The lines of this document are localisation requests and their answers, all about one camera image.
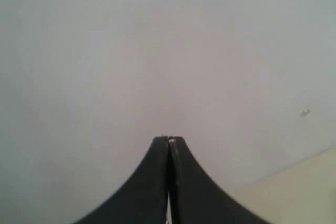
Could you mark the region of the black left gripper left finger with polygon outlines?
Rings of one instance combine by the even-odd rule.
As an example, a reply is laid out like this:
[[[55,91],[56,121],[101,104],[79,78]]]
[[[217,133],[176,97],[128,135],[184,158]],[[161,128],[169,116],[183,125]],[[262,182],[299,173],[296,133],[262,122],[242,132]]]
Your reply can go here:
[[[166,223],[169,152],[167,137],[155,137],[130,178],[111,197],[76,223]]]

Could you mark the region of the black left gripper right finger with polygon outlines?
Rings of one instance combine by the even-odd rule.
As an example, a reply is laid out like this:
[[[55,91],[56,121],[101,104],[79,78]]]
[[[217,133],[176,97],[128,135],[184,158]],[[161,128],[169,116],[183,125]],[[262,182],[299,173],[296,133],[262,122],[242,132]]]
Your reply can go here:
[[[267,223],[224,192],[202,169],[185,140],[169,138],[173,223]]]

